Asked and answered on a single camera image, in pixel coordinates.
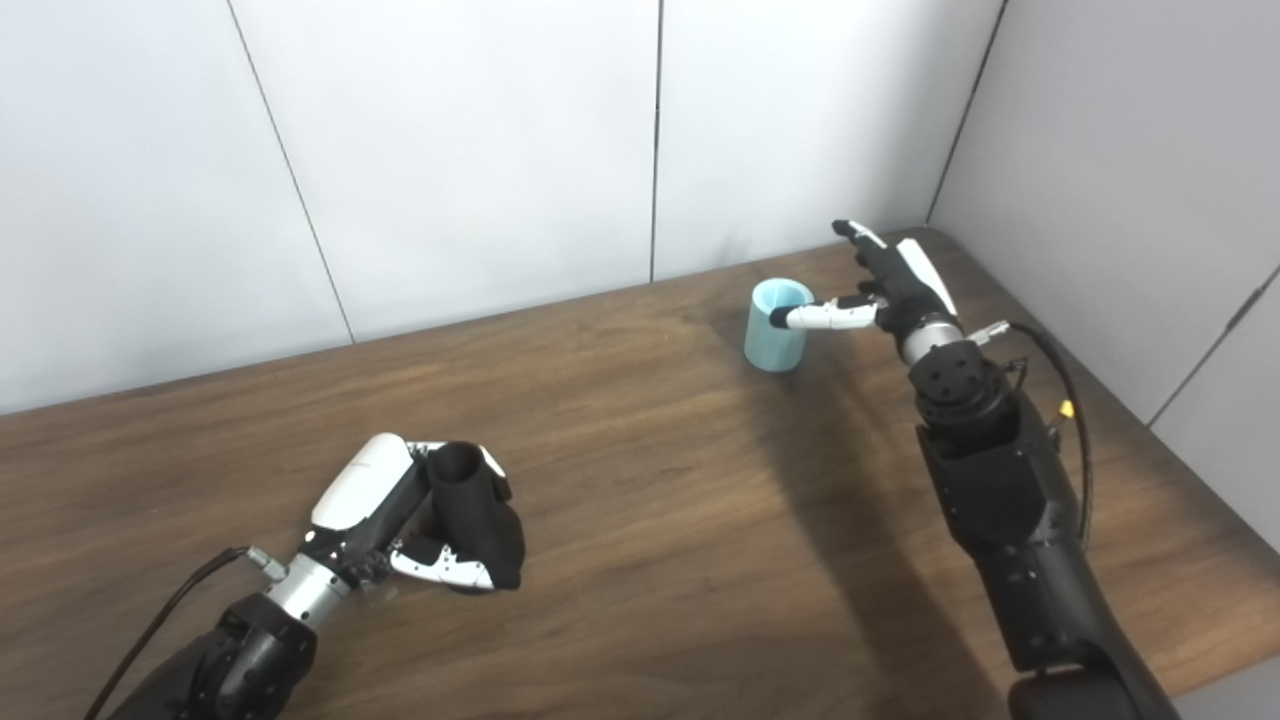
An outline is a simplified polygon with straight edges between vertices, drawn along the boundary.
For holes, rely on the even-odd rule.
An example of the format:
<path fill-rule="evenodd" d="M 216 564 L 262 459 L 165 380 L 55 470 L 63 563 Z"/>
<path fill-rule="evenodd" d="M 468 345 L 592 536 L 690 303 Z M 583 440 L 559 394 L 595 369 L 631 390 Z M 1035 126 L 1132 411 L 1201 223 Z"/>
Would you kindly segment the right white-black robot hand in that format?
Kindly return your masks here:
<path fill-rule="evenodd" d="M 860 331 L 874 325 L 899 342 L 932 322 L 961 327 L 945 282 L 915 240 L 888 243 L 874 231 L 846 219 L 832 222 L 832 229 L 855 247 L 855 260 L 870 279 L 859 284 L 856 293 L 824 304 L 778 306 L 768 314 L 772 327 Z"/>

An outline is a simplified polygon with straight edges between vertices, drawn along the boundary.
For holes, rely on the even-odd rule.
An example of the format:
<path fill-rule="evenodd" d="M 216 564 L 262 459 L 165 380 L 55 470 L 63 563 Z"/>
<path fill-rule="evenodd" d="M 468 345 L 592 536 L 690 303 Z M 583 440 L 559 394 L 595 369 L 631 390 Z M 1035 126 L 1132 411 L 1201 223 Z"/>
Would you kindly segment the left white-black robot hand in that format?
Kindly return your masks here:
<path fill-rule="evenodd" d="M 485 446 L 380 433 L 314 506 L 300 553 L 349 588 L 399 573 L 465 594 L 516 591 L 527 550 L 512 500 Z"/>

